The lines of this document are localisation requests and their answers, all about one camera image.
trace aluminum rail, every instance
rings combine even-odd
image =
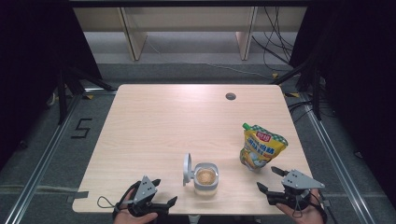
[[[73,97],[69,105],[69,113],[65,117],[64,122],[59,124],[58,127],[56,128],[54,135],[51,137],[49,144],[47,145],[43,155],[41,156],[40,161],[35,167],[35,170],[30,176],[28,182],[24,186],[20,197],[9,211],[6,219],[7,224],[10,223],[14,224],[21,222],[21,219],[24,213],[26,212],[26,209],[30,201],[32,201],[32,198],[35,195],[35,190],[37,189],[38,184],[40,183],[44,173],[46,172],[50,164],[53,154],[55,153],[56,148],[58,147],[64,135],[65,129],[68,126],[70,118],[73,115],[73,112],[75,111],[80,99],[81,99],[80,96]]]
[[[301,92],[300,96],[302,101],[309,100],[309,97],[304,92]],[[347,197],[349,198],[353,208],[355,209],[356,214],[358,215],[359,220],[361,221],[361,223],[376,223],[375,218],[370,212],[366,201],[363,199],[363,197],[361,197],[357,186],[355,185],[353,179],[347,171],[347,168],[341,160],[341,157],[338,155],[337,150],[332,144],[332,140],[327,134],[322,122],[320,120],[317,120],[315,114],[312,112],[312,106],[306,105],[305,110],[314,126],[315,131],[318,134],[321,143],[324,146],[324,149],[332,163],[332,167],[337,173],[338,178],[340,179],[341,184],[346,191]]]

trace yellow snack bag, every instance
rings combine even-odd
[[[281,135],[271,133],[259,125],[249,126],[244,123],[245,145],[239,159],[242,164],[253,171],[265,166],[288,146],[288,141]]]

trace table surface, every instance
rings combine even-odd
[[[226,99],[234,93],[234,100]],[[289,146],[259,172],[239,160],[244,145],[242,124],[260,125],[283,135]],[[199,162],[219,168],[218,192],[213,197],[194,193],[193,181],[183,187],[183,162],[191,154],[192,169]],[[122,85],[107,115],[91,161],[75,199],[76,212],[111,212],[97,200],[112,203],[133,183],[147,175],[161,179],[153,201],[166,203],[177,196],[171,215],[281,214],[269,205],[256,185],[283,191],[283,177],[271,166],[297,169],[310,175],[300,140],[281,89],[276,85]]]

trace gray floor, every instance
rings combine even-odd
[[[252,42],[247,61],[241,61],[232,33],[149,33],[148,42],[141,59],[132,62],[121,33],[87,33],[95,60],[104,80],[115,87],[122,83],[243,83],[268,84],[272,74],[284,74],[289,66],[279,59],[265,55],[263,50]],[[262,34],[256,38],[265,43]],[[283,35],[292,43],[295,34]],[[275,46],[273,51],[287,58]],[[294,84],[298,76],[281,85],[285,93],[296,92]],[[39,178],[37,188],[27,209],[22,211],[21,223],[111,223],[110,214],[77,214],[68,200],[78,191],[79,183],[90,160],[96,140],[111,107],[114,94],[96,93],[93,98],[75,98],[76,107],[61,135],[59,144],[49,158],[46,171]],[[286,97],[288,105],[299,103],[301,97]],[[388,198],[375,181],[364,160],[357,158],[356,149],[348,138],[342,124],[332,114],[325,99],[320,105],[322,122],[312,120],[309,107],[300,106],[292,114],[295,127],[308,159],[313,177],[326,184],[324,196],[331,200],[332,211],[338,223],[394,223],[396,212]],[[35,172],[40,158],[48,148],[51,137],[57,131],[58,106],[44,111],[36,126],[30,131],[25,150],[16,151],[0,173],[0,220],[6,220],[8,212],[20,199],[21,192]],[[80,119],[90,127],[87,138],[74,139],[81,131],[76,127]],[[342,160],[350,177],[349,184],[356,188],[362,197],[363,205],[373,219],[364,220],[356,202],[349,194],[349,187],[340,179],[337,167],[329,158],[329,151],[323,145],[314,128],[315,122],[323,125],[330,136],[337,155]],[[203,217],[200,223],[234,223],[236,217]],[[164,223],[187,223],[184,217],[171,217]],[[262,217],[262,223],[291,223],[285,216]]]

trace hand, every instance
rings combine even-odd
[[[129,199],[131,198],[131,194],[134,190],[131,189],[128,194],[126,195],[125,198]],[[134,217],[129,213],[127,205],[123,203],[120,206],[120,211],[116,215],[116,218],[114,219],[114,224],[145,224],[149,223],[150,221],[154,220],[158,214],[157,213],[148,213],[142,217]]]
[[[317,189],[311,189],[311,193],[315,195],[315,197],[318,198],[318,190]],[[319,204],[317,199],[315,197],[311,197],[311,203],[314,204]],[[320,212],[313,206],[309,205],[306,207],[303,211],[300,212],[294,212],[294,209],[288,207],[287,205],[283,203],[277,203],[276,207],[291,217],[297,224],[322,224],[323,219],[322,216],[320,215]]]

